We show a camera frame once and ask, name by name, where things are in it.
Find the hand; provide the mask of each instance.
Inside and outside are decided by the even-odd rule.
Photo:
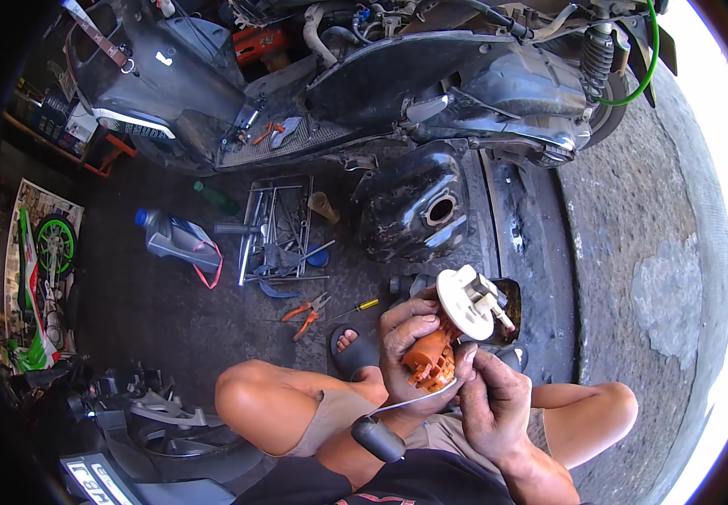
[[[439,302],[435,300],[436,298],[437,289],[432,286],[381,316],[380,368],[384,385],[389,392],[387,405],[417,399],[427,394],[423,389],[417,389],[415,385],[409,384],[412,370],[401,360],[418,338],[425,337],[439,328],[440,318],[436,315]],[[445,407],[461,385],[475,376],[471,363],[476,345],[470,344],[472,345],[460,346],[454,354],[454,376],[457,378],[457,384],[431,399],[400,407],[398,409],[400,413],[425,420]]]
[[[532,381],[481,349],[473,369],[475,379],[459,392],[462,429],[470,447],[497,464],[529,449]]]

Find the man's left hand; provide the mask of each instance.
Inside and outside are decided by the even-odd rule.
[[[427,395],[423,389],[409,384],[412,371],[401,361],[414,342],[432,333],[440,326],[437,316],[439,301],[434,288],[424,289],[417,298],[411,298],[381,316],[381,360],[380,368],[384,385],[389,392],[387,405]],[[416,401],[400,407],[402,413],[413,418],[425,419],[443,409],[456,395],[459,388],[475,377],[473,358],[476,343],[462,344],[454,354],[454,376],[457,384],[431,399]]]

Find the green hose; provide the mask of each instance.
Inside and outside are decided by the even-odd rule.
[[[652,0],[648,0],[648,7],[650,7],[650,20],[653,23],[653,59],[650,61],[650,68],[648,68],[648,72],[644,75],[644,79],[642,79],[639,87],[636,88],[634,92],[631,93],[631,95],[619,100],[605,100],[602,98],[597,98],[597,101],[600,104],[608,106],[620,106],[631,103],[634,98],[642,94],[644,88],[648,87],[648,85],[650,84],[650,80],[653,78],[653,73],[656,72],[656,63],[659,60],[659,24],[656,22],[656,9],[653,8]]]

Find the green bottle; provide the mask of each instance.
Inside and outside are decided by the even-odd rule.
[[[240,212],[240,204],[236,199],[231,199],[219,191],[204,187],[204,183],[201,181],[195,183],[192,188],[204,195],[204,198],[207,198],[210,204],[218,207],[227,216],[236,216]]]

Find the shorts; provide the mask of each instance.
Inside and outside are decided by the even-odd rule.
[[[349,428],[356,419],[368,415],[379,406],[352,391],[332,389],[319,394],[319,404],[313,420],[297,447],[286,456],[310,457],[316,454],[325,440],[341,430]],[[532,444],[551,456],[547,433],[543,427],[543,409],[530,409],[530,423],[526,429]],[[501,482],[501,472],[487,458],[470,447],[462,432],[461,415],[435,414],[411,432],[406,439],[406,449],[439,449],[459,454],[496,475]]]

